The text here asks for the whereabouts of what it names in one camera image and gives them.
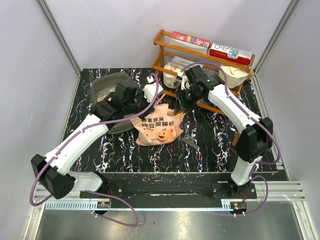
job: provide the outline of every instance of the small item on shelf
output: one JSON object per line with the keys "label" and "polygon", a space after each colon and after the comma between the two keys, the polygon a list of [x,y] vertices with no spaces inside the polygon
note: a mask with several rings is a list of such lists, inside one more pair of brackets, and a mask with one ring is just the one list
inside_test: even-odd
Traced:
{"label": "small item on shelf", "polygon": [[[225,72],[228,80],[228,88],[233,89],[242,84],[249,76],[249,73],[233,66],[221,65],[222,70]],[[224,81],[225,77],[221,70],[219,70],[219,77]]]}
{"label": "small item on shelf", "polygon": [[174,56],[174,58],[172,59],[172,66],[179,68],[179,69],[183,69],[185,66],[188,66],[193,63],[194,63],[194,61],[190,61],[190,60],[184,59],[179,56]]}
{"label": "small item on shelf", "polygon": [[[167,69],[176,73],[178,73],[181,70],[181,68],[179,67],[174,67],[172,62],[168,62],[164,66],[164,69]],[[163,72],[163,83],[166,87],[170,89],[176,89],[181,85],[181,82],[177,80],[177,76],[167,72]]]}
{"label": "small item on shelf", "polygon": [[211,41],[174,31],[170,36],[170,44],[207,54]]}
{"label": "small item on shelf", "polygon": [[229,60],[238,64],[249,65],[252,57],[252,52],[213,43],[210,48],[209,55],[220,59]]}

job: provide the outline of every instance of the cat litter bag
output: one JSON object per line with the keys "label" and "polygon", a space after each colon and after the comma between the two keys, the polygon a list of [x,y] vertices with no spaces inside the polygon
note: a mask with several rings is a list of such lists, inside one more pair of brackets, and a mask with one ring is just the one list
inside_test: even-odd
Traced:
{"label": "cat litter bag", "polygon": [[131,119],[133,126],[139,131],[136,140],[138,145],[152,146],[173,142],[183,132],[179,128],[184,119],[182,115],[174,115],[174,110],[169,109],[168,104],[153,106],[155,111],[147,115],[143,120],[139,117]]}

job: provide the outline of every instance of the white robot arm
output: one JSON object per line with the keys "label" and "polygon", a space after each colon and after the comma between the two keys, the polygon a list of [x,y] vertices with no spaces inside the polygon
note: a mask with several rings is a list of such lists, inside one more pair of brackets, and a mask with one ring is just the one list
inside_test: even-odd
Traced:
{"label": "white robot arm", "polygon": [[253,113],[236,97],[231,100],[229,95],[232,93],[228,92],[227,94],[224,81],[218,76],[209,78],[200,66],[196,65],[186,70],[185,76],[182,76],[182,73],[178,73],[178,75],[180,75],[182,84],[176,90],[175,113],[193,110],[197,107],[196,102],[198,100],[207,98],[209,102],[225,113],[240,134],[235,145],[238,160],[230,181],[230,188],[236,192],[239,186],[243,186],[250,181],[250,175],[256,162],[260,161],[265,152],[272,146],[272,140],[252,119],[262,124],[271,134],[273,123],[268,117],[262,119]]}
{"label": "white robot arm", "polygon": [[[70,171],[70,168],[95,140],[106,134],[114,125],[98,123],[122,119],[125,115],[141,112],[147,107],[154,98],[157,87],[150,79],[148,82],[151,84],[147,84],[143,90],[139,90],[133,80],[118,83],[114,93],[96,103],[81,125],[59,146],[44,157],[36,154],[32,158],[31,165],[36,177],[50,162],[39,182],[56,199],[65,197],[71,191],[95,192],[101,187],[105,179],[98,172],[74,172]],[[162,94],[163,88],[159,85],[157,95]],[[141,117],[145,117],[149,112],[145,112]]]}

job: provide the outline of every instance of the wooden shelf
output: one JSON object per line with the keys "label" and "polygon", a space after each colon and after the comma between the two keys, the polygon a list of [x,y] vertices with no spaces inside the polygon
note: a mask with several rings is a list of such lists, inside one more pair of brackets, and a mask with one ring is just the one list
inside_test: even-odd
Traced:
{"label": "wooden shelf", "polygon": [[[200,53],[200,52],[197,52],[197,51],[192,51],[190,49],[187,49],[187,48],[184,48],[184,47],[181,47],[181,46],[176,46],[176,45],[172,45],[170,43],[167,43],[167,42],[169,42],[168,39],[170,38],[171,34],[172,34],[171,32],[168,32],[168,31],[165,31],[165,30],[161,29],[158,32],[158,34],[155,36],[154,40],[153,40],[153,44],[154,45],[159,45],[159,53],[158,53],[156,59],[154,60],[154,62],[152,64],[152,68],[157,70],[157,76],[159,77],[159,79],[161,78],[163,73],[168,73],[168,74],[172,74],[174,76],[177,76],[176,72],[164,68],[166,63],[167,63],[167,61],[168,61],[168,58],[172,59],[175,56],[183,58],[183,59],[187,59],[187,60],[190,60],[190,61],[193,61],[193,62],[195,60],[191,59],[192,57],[200,57],[200,58],[203,58],[204,60],[213,61],[213,62],[217,62],[217,63],[223,64],[223,65],[227,65],[227,66],[231,66],[231,67],[234,67],[234,68],[238,68],[238,69],[244,70],[244,71],[246,71],[248,73],[252,69],[252,65],[253,65],[254,60],[255,60],[255,55],[254,54],[252,55],[252,58],[251,58],[251,61],[250,61],[249,65],[247,66],[247,65],[239,64],[239,63],[236,63],[236,62],[233,62],[233,61],[228,61],[228,60],[221,59],[221,58],[218,58],[218,57],[206,55],[206,54],[203,54],[203,53]],[[188,57],[185,57],[185,56],[181,56],[181,55],[177,55],[177,54],[169,52],[169,51],[165,51],[165,48],[170,48],[170,49],[173,49],[173,50],[176,50],[176,51],[187,53],[187,54],[189,54],[191,56],[191,58],[188,58]],[[209,64],[204,64],[203,65],[203,71],[204,72],[209,71],[209,73],[210,73],[210,70],[213,70],[213,71],[216,71],[216,72],[219,71],[219,69],[217,67],[215,67],[215,66],[212,66],[212,65],[209,65]],[[243,87],[243,84],[241,84],[241,85],[239,85],[239,86],[237,86],[237,87],[235,87],[233,89],[230,89],[230,90],[236,97],[238,97],[240,95],[242,87]],[[164,90],[164,93],[167,94],[168,96],[177,98],[175,90],[167,88],[165,86],[163,86],[163,90]],[[212,104],[210,104],[208,102],[204,102],[204,103],[203,102],[197,102],[196,104],[201,108],[208,109],[210,111],[225,115],[219,108],[216,108],[215,106],[213,106]]]}
{"label": "wooden shelf", "polygon": [[[179,56],[179,55],[176,55],[176,54],[173,54],[171,52],[161,52],[159,51],[159,54],[157,55],[156,59],[154,60],[153,64],[152,64],[152,68],[153,69],[156,69],[158,70],[158,73],[162,75],[162,73],[168,73],[168,74],[171,74],[171,75],[174,75],[174,76],[177,76],[178,74],[175,72],[175,71],[171,71],[171,70],[168,70],[168,69],[165,69],[163,66],[166,64],[164,62],[164,58],[165,56],[168,56],[168,57],[171,57],[171,58],[174,58],[175,56],[178,56],[178,57],[181,57],[181,58],[184,58],[184,59],[187,59],[187,60],[191,60],[192,59],[189,59],[187,57],[182,57],[182,56]],[[213,71],[219,71],[219,69],[215,66],[211,66],[211,65],[208,65],[208,64],[204,64],[203,65],[204,68],[206,69],[210,69],[210,70],[213,70]],[[239,85],[239,86],[236,86],[235,88],[232,88],[230,89],[230,91],[236,96],[238,97],[240,95],[240,92],[242,90],[242,86],[243,84]],[[172,96],[172,97],[175,97],[175,95],[173,96],[172,94],[168,94],[167,92],[165,92],[167,95],[169,96]]]}
{"label": "wooden shelf", "polygon": [[161,46],[163,48],[166,47],[166,48],[178,50],[178,51],[181,51],[181,52],[184,52],[184,53],[187,53],[187,54],[191,54],[191,55],[194,55],[194,56],[198,56],[198,57],[204,58],[206,60],[214,61],[214,62],[221,63],[221,64],[228,65],[228,66],[232,66],[232,67],[235,67],[237,69],[244,70],[244,71],[246,71],[248,73],[250,72],[250,70],[252,68],[252,65],[254,63],[254,60],[255,60],[255,55],[253,54],[252,58],[251,58],[251,61],[250,61],[249,65],[247,66],[247,65],[239,64],[239,63],[236,63],[236,62],[233,62],[233,61],[228,61],[228,60],[225,60],[225,59],[221,59],[221,58],[218,58],[218,57],[215,57],[215,56],[206,55],[206,54],[203,54],[203,53],[200,53],[200,52],[197,52],[197,51],[192,51],[190,49],[187,49],[187,48],[184,48],[184,47],[181,47],[181,46],[172,45],[170,43],[165,42],[165,36],[170,37],[171,34],[172,34],[171,32],[168,32],[168,31],[165,31],[165,30],[161,29],[158,32],[158,34],[155,36],[155,38],[153,40],[153,44],[154,45],[159,45],[159,46]]}

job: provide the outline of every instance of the red and white box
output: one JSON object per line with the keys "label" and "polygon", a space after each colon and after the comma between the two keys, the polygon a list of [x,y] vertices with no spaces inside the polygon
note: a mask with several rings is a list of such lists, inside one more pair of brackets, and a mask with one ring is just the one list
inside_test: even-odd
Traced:
{"label": "red and white box", "polygon": [[174,31],[170,36],[170,44],[207,54],[211,41]]}
{"label": "red and white box", "polygon": [[220,59],[229,60],[238,64],[249,65],[252,57],[252,52],[212,43],[209,55]]}

